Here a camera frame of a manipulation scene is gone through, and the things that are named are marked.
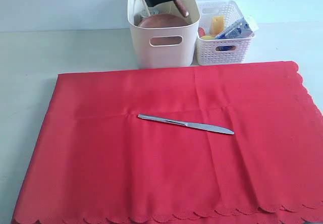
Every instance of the white wall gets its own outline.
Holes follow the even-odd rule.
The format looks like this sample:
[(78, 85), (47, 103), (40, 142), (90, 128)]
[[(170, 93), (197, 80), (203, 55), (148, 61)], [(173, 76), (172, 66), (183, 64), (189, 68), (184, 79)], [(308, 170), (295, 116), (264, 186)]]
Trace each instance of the white wall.
[[(323, 0), (235, 0), (258, 23), (322, 21)], [(128, 27), (127, 0), (0, 0), (0, 31)]]

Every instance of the red cloth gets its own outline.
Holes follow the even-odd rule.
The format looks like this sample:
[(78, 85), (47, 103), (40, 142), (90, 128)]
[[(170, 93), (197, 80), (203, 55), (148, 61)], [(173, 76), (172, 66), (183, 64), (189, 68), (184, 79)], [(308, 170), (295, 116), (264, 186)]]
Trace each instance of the red cloth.
[(322, 221), (323, 117), (297, 70), (273, 62), (59, 75), (13, 222)]

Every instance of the table surface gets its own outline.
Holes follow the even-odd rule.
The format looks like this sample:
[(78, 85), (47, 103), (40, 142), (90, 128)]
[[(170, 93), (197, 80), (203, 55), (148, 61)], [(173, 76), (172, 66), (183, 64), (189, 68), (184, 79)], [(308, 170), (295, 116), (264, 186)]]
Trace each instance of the table surface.
[[(260, 24), (246, 63), (295, 61), (323, 112), (321, 23)], [(137, 69), (130, 31), (0, 33), (0, 223), (9, 223), (57, 74)]]

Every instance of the butter knife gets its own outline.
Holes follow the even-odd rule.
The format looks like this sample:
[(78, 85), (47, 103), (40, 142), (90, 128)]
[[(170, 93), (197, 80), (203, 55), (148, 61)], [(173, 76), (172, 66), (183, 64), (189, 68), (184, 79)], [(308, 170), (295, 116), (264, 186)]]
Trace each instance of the butter knife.
[(227, 128), (208, 125), (208, 124), (182, 122), (182, 121), (170, 120), (170, 119), (161, 118), (161, 117), (147, 116), (147, 115), (142, 115), (142, 114), (139, 114), (138, 117), (141, 119), (145, 119), (145, 120), (170, 123), (170, 124), (175, 124), (175, 125), (179, 125), (179, 126), (183, 126), (183, 127), (190, 127), (190, 128), (205, 130), (205, 131), (209, 131), (209, 132), (217, 132), (217, 133), (224, 133), (224, 134), (230, 134), (230, 135), (234, 134), (233, 131), (231, 131)]

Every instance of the white container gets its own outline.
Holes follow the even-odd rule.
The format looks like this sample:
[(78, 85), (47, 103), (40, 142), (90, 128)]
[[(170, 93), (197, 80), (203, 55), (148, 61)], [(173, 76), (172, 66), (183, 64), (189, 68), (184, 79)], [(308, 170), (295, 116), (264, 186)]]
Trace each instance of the white container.
[[(225, 28), (243, 18), (241, 11), (234, 1), (207, 1), (199, 2), (201, 14), (199, 27), (209, 34), (213, 16), (225, 17)], [(203, 40), (197, 37), (196, 56), (200, 65), (238, 64), (242, 63), (254, 34), (242, 39)], [(221, 46), (233, 46), (231, 50), (218, 51)]]
[[(189, 11), (185, 18), (190, 25), (172, 28), (140, 28), (135, 25), (135, 17), (144, 10), (141, 0), (128, 0), (128, 21), (132, 42), (138, 57), (140, 68), (170, 68), (191, 65), (200, 19), (195, 0), (181, 0)], [(160, 13), (173, 14), (181, 17), (173, 2), (156, 6)], [(177, 45), (153, 46), (150, 40), (154, 37), (179, 36), (182, 41)]]

